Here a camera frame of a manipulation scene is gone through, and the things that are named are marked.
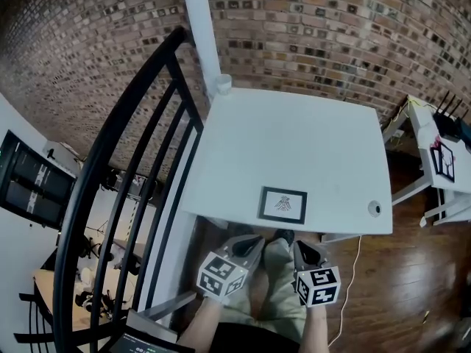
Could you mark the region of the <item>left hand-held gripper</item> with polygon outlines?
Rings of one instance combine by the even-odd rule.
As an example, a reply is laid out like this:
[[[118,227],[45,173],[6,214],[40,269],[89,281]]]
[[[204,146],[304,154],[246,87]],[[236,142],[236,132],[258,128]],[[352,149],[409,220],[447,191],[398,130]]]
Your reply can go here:
[[[227,304],[229,297],[243,288],[264,246],[265,239],[261,235],[229,238],[223,247],[208,253],[199,267],[196,286],[205,297]]]

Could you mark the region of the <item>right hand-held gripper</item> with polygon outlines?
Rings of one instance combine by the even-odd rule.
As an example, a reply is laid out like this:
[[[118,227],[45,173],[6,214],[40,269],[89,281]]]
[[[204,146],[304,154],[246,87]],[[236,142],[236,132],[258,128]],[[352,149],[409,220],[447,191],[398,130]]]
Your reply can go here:
[[[333,304],[341,287],[339,268],[328,266],[326,251],[317,244],[297,240],[293,245],[294,292],[306,307]],[[305,260],[321,260],[307,264]]]

